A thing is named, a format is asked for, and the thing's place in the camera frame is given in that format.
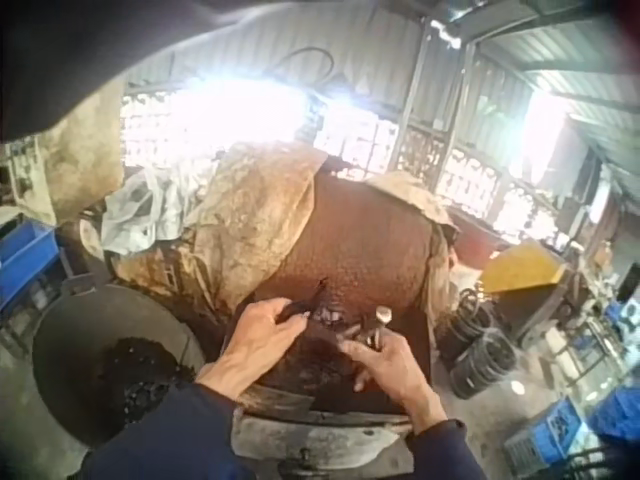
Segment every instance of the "left hand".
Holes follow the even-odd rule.
[[[276,317],[289,303],[286,298],[274,298],[248,305],[229,346],[215,363],[202,367],[196,383],[237,400],[273,368],[307,327],[305,315],[294,315],[276,325]]]

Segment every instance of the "right hand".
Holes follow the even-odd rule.
[[[362,389],[363,374],[371,376],[387,395],[404,407],[416,434],[447,420],[440,397],[427,383],[407,339],[384,329],[380,344],[381,351],[376,352],[359,342],[340,342],[342,353],[364,367],[356,379],[355,390]]]

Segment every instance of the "metal pipe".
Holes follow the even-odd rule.
[[[471,84],[471,69],[473,67],[473,57],[475,56],[476,44],[474,42],[468,43],[464,51],[464,64],[461,72],[461,79],[458,85],[456,103],[453,109],[453,116],[451,117],[451,125],[447,131],[445,138],[444,149],[440,161],[435,167],[435,174],[431,178],[430,190],[436,191],[440,178],[442,178],[442,172],[444,172],[445,163],[451,155],[453,146],[456,142],[456,135],[458,133],[458,126],[460,124],[460,115],[465,111],[467,106],[467,98],[469,97],[469,85]]]
[[[394,142],[393,149],[391,150],[389,166],[387,167],[387,171],[389,172],[398,169],[400,148],[402,147],[402,142],[407,132],[407,127],[409,126],[411,111],[413,110],[413,102],[415,101],[416,94],[418,93],[418,86],[420,85],[420,80],[422,78],[424,63],[427,59],[427,50],[429,48],[429,41],[431,40],[431,27],[429,26],[428,22],[428,18],[422,19],[422,38],[420,39],[420,47],[418,48],[418,53],[416,54],[416,61],[413,67],[411,83],[409,84],[407,96],[404,100],[400,122],[398,122],[398,135],[396,136],[396,141]]]

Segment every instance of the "dirty cloth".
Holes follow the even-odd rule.
[[[302,143],[239,143],[220,161],[198,207],[194,255],[209,303],[233,311],[273,275],[313,211],[327,154]]]
[[[128,255],[157,240],[180,237],[186,216],[195,207],[198,180],[186,165],[145,168],[105,198],[101,244],[104,250]]]

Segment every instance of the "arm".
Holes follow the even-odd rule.
[[[356,378],[356,391],[373,378],[409,415],[415,435],[408,442],[414,454],[414,476],[486,479],[465,442],[464,426],[447,418],[440,397],[427,383],[407,340],[386,330],[381,344],[380,352],[351,341],[343,341],[340,349],[364,366]]]
[[[287,303],[275,299],[249,305],[220,359],[205,365],[195,384],[170,392],[140,423],[96,450],[80,478],[246,478],[248,471],[230,445],[235,402],[305,329],[303,316],[275,324]]]

